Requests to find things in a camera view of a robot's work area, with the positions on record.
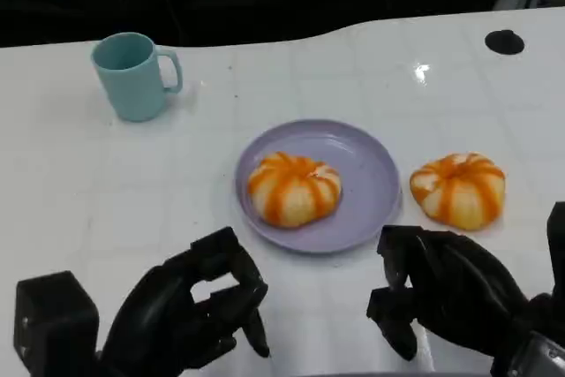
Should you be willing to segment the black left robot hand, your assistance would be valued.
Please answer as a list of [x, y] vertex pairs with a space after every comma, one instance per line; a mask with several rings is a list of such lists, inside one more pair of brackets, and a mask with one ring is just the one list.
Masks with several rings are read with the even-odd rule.
[[130, 292], [98, 359], [100, 376], [178, 376], [234, 350], [243, 330], [270, 354], [259, 306], [268, 286], [231, 227], [151, 268]]

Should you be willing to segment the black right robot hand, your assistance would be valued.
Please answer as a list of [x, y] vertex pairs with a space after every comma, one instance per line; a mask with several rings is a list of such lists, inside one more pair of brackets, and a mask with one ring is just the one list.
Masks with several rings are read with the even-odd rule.
[[387, 286], [372, 291], [367, 316], [406, 360], [417, 321], [440, 338], [492, 358], [510, 358], [532, 333], [564, 343], [547, 293], [527, 298], [502, 263], [451, 231], [387, 225], [377, 248]]

